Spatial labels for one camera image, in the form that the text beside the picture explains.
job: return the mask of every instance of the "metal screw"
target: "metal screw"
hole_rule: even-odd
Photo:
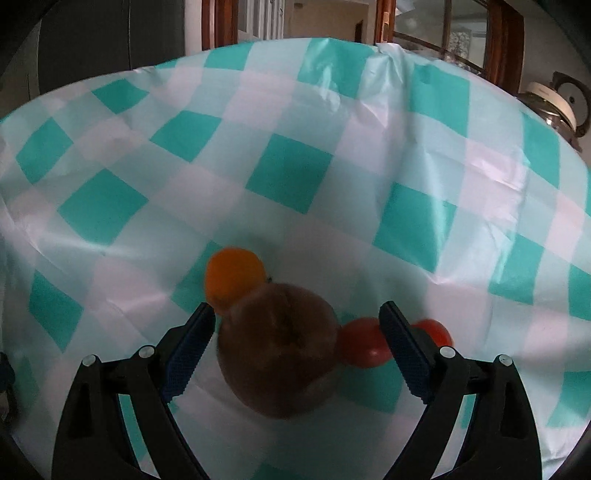
[[[82,359],[82,365],[85,367],[89,367],[96,362],[96,357],[94,355],[88,355]]]
[[[499,355],[499,362],[501,362],[506,367],[513,365],[513,359],[509,355]]]
[[[442,346],[439,353],[445,358],[454,358],[456,356],[456,351],[450,346]]]
[[[152,345],[146,345],[139,349],[138,355],[141,358],[150,358],[156,350]]]

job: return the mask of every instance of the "doorway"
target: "doorway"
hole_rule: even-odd
[[[238,0],[238,40],[330,37],[373,45],[382,31],[389,36],[392,13],[392,0]]]

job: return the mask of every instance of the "checkered tablecloth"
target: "checkered tablecloth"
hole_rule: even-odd
[[[547,478],[589,421],[588,185],[577,154],[517,100],[394,45],[240,44],[38,98],[0,124],[15,437],[48,476],[81,358],[158,342],[203,300],[211,254],[239,245],[342,322],[394,300],[411,321],[443,322],[466,357],[511,355]],[[224,383],[214,338],[171,408],[214,480],[376,480],[423,405],[389,362],[347,369],[308,416],[268,420]]]

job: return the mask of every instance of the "kettle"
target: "kettle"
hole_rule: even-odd
[[[554,72],[549,87],[531,82],[517,98],[556,130],[575,150],[582,151],[577,139],[589,131],[591,89],[564,73]],[[571,105],[576,107],[578,115],[575,115]]]

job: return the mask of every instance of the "red tomato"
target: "red tomato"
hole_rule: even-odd
[[[392,358],[379,320],[372,317],[355,319],[341,328],[337,354],[343,363],[359,368],[379,367]]]
[[[433,342],[435,342],[435,345],[438,347],[453,346],[452,336],[437,320],[424,319],[415,323],[413,327],[420,328],[421,330],[427,332],[429,337],[433,339]]]

